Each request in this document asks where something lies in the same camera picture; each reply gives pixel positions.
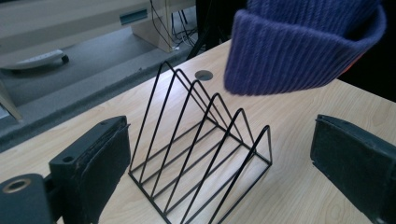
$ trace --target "black metal rack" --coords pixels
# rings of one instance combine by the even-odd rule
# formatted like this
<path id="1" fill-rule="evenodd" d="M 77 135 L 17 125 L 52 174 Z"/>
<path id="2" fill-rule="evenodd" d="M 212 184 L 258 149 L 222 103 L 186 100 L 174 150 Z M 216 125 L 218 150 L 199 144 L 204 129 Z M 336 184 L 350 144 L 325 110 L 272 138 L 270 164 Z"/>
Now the black metal rack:
<path id="1" fill-rule="evenodd" d="M 160 109 L 152 102 L 157 98 L 164 65 L 173 75 L 165 96 L 160 96 Z M 185 98 L 179 95 L 177 83 L 186 91 Z M 167 106 L 172 101 L 172 89 L 177 90 L 175 97 L 181 102 L 178 115 L 173 104 Z M 145 129 L 151 122 L 155 128 Z M 267 141 L 261 141 L 265 134 Z M 143 142 L 142 136 L 152 137 Z M 232 117 L 220 94 L 210 97 L 199 80 L 190 82 L 182 70 L 175 70 L 169 63 L 160 66 L 136 139 L 129 176 L 165 222 L 222 222 L 272 162 L 268 125 L 254 140 L 244 109 L 238 109 Z"/>

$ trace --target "triangular wire frame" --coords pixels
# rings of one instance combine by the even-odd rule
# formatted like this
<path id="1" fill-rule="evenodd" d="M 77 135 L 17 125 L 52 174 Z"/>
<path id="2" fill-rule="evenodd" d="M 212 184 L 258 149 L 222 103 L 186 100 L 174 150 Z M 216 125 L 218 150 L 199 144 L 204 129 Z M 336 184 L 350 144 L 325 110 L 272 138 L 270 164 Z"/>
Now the triangular wire frame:
<path id="1" fill-rule="evenodd" d="M 147 138 L 149 144 L 145 144 L 145 146 L 148 147 L 139 148 L 142 145 L 142 135 L 164 65 L 171 69 L 173 75 L 164 96 L 153 135 L 150 139 Z M 163 118 L 163 115 L 175 81 L 178 81 L 185 88 L 187 95 L 178 115 L 175 129 L 172 131 L 168 141 L 169 143 L 153 152 L 153 144 L 156 141 L 157 132 L 162 125 L 162 120 L 166 119 Z M 199 106 L 203 112 L 202 119 L 192 125 L 192 127 L 187 127 L 187 129 L 183 127 L 183 130 L 186 129 L 187 131 L 177 135 L 177 132 L 181 129 L 182 119 L 188 116 L 186 115 L 188 104 Z M 248 133 L 251 145 L 244 141 L 243 135 L 236 127 L 237 120 L 242 120 L 242 125 L 244 125 L 242 130 L 246 130 Z M 207 138 L 215 136 L 215 132 L 220 135 L 219 141 L 216 141 L 217 143 L 214 146 L 212 145 L 206 149 L 198 147 Z M 258 151 L 258 145 L 265 134 L 267 134 L 268 150 L 266 155 L 268 158 Z M 178 154 L 171 158 L 169 155 L 176 150 L 173 147 L 177 144 L 176 141 L 181 138 L 187 138 L 187 142 L 191 142 L 191 144 L 182 149 L 178 148 Z M 138 150 L 145 150 L 146 155 L 142 162 L 135 164 Z M 243 190 L 233 190 L 241 182 L 238 182 L 242 178 L 240 176 L 250 171 L 247 167 L 253 158 L 259 161 L 262 166 L 261 170 L 259 172 L 251 172 L 254 173 L 254 176 L 250 178 L 251 181 L 247 183 Z M 271 134 L 268 125 L 262 129 L 259 136 L 254 140 L 244 109 L 238 109 L 232 117 L 220 94 L 215 93 L 210 97 L 199 80 L 190 82 L 182 70 L 175 70 L 167 62 L 161 64 L 148 100 L 148 107 L 142 126 L 137 136 L 129 176 L 142 190 L 166 223 L 201 221 L 203 219 L 200 215 L 203 214 L 203 211 L 205 211 L 206 218 L 210 217 L 210 220 L 206 220 L 205 223 L 222 222 L 267 172 L 272 162 Z M 152 163 L 155 163 L 156 169 L 146 172 L 147 167 L 153 166 Z M 168 175 L 163 175 L 165 172 L 169 173 L 171 169 L 173 171 L 176 170 L 173 174 L 176 173 L 177 176 L 169 177 Z M 186 187 L 186 185 L 181 183 L 184 180 L 183 178 L 186 179 L 185 182 L 192 182 L 192 184 Z"/>

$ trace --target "ribbed knit fabric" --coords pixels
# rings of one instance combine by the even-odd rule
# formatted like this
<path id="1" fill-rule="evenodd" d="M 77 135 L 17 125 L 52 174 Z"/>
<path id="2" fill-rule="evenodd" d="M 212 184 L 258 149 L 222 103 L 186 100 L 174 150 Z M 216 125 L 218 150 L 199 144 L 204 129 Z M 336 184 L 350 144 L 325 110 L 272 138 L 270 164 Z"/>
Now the ribbed knit fabric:
<path id="1" fill-rule="evenodd" d="M 250 0 L 234 17 L 225 88 L 261 95 L 326 85 L 385 27 L 377 0 Z"/>

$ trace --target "wooden table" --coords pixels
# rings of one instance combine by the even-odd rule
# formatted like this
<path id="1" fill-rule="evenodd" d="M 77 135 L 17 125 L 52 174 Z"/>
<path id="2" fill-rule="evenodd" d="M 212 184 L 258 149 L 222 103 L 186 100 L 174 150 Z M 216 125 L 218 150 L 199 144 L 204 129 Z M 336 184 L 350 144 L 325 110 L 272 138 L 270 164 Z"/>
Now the wooden table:
<path id="1" fill-rule="evenodd" d="M 243 107 L 253 134 L 270 124 L 274 164 L 226 223 L 369 223 L 349 200 L 312 165 L 309 153 L 318 114 L 350 121 L 396 144 L 396 104 L 342 81 L 308 90 L 269 96 L 234 96 L 222 85 L 230 42 L 186 63 L 191 79 L 198 70 L 214 78 L 204 82 L 219 92 L 229 109 Z M 3 182 L 27 173 L 49 173 L 48 162 L 97 122 L 126 115 L 134 147 L 153 80 L 145 82 L 51 130 L 0 154 Z M 132 179 L 124 175 L 101 216 L 101 223 L 163 223 Z"/>

